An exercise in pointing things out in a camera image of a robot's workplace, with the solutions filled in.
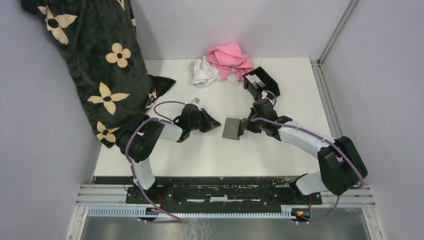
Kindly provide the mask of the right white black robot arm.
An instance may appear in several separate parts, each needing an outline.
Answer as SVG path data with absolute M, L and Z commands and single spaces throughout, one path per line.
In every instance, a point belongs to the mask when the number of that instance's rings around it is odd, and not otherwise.
M 295 179 L 288 191 L 289 199 L 295 204 L 302 204 L 313 193 L 331 192 L 341 196 L 365 185 L 368 170 L 350 138 L 321 135 L 302 127 L 290 117 L 278 116 L 267 98 L 252 104 L 243 127 L 252 133 L 265 133 L 291 144 L 317 159 L 319 170 Z

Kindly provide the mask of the grey leather card holder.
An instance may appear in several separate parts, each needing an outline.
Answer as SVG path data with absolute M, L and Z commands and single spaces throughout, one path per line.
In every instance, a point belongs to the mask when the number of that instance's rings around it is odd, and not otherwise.
M 245 118 L 232 118 L 227 117 L 224 124 L 224 129 L 222 137 L 228 140 L 239 141 L 240 137 L 244 134 L 244 129 L 242 128 Z

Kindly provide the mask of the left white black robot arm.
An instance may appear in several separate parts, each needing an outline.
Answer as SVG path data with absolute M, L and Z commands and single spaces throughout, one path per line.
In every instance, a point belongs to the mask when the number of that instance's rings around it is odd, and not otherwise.
M 137 113 L 118 131 L 115 145 L 125 155 L 138 190 L 138 197 L 149 204 L 156 200 L 158 191 L 153 187 L 156 179 L 152 171 L 150 155 L 158 140 L 182 143 L 193 131 L 207 133 L 222 124 L 196 103 L 186 103 L 172 120 L 150 117 Z

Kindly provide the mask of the black VIP credit card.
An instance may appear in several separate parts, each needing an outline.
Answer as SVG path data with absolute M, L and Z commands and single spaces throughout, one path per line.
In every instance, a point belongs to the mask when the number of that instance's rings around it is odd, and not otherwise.
M 246 129 L 246 118 L 243 118 L 239 121 L 239 127 L 238 127 L 238 132 L 237 132 L 237 136 L 240 137 L 244 134 L 244 131 Z

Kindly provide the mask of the black plastic card box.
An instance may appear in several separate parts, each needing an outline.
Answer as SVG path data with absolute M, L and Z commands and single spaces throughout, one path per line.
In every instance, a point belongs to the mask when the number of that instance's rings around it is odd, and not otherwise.
M 271 99 L 279 97 L 281 95 L 278 83 L 261 67 L 257 67 L 252 71 L 244 74 L 243 76 L 243 88 L 247 90 L 253 97 L 254 100 L 262 98 L 262 92 L 270 91 Z

